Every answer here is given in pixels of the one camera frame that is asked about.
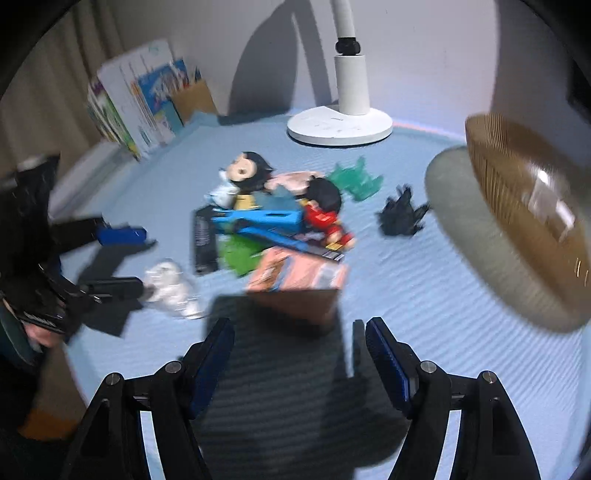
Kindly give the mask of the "left hand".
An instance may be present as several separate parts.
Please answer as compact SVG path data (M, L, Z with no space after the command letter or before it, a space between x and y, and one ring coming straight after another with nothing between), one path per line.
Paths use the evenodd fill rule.
M44 349L54 348L62 341L62 336L60 334L46 330L37 325L23 323L22 327L31 348L37 352L41 352Z

